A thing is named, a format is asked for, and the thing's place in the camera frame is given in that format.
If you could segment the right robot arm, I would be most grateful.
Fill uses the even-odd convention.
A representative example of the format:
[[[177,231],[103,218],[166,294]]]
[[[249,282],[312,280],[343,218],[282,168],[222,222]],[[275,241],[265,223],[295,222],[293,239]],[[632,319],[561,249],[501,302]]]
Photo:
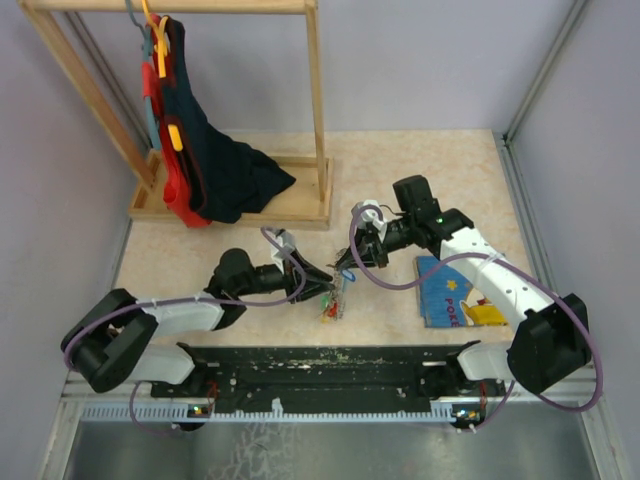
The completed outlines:
[[[592,361],[587,309],[579,297],[560,297],[517,269],[464,213],[441,209],[425,177],[399,180],[393,190],[400,208],[393,220],[374,200],[352,208],[349,247],[335,266],[383,268],[391,253],[416,246],[436,259],[437,269],[452,268],[497,308],[513,339],[463,348],[446,372],[454,393],[470,395],[492,379],[541,394]]]

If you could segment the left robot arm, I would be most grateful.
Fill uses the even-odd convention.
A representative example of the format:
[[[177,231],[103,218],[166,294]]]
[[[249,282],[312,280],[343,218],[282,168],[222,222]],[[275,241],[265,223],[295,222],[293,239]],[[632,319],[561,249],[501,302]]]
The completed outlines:
[[[154,339],[232,326],[248,309],[245,296],[284,292],[299,303],[331,291],[329,274],[297,250],[273,264],[255,266],[239,248],[222,254],[208,286],[186,302],[143,302],[126,289],[106,294],[63,338],[61,350],[96,393],[127,380],[174,385],[184,395],[201,394],[208,373],[183,346],[158,346]]]

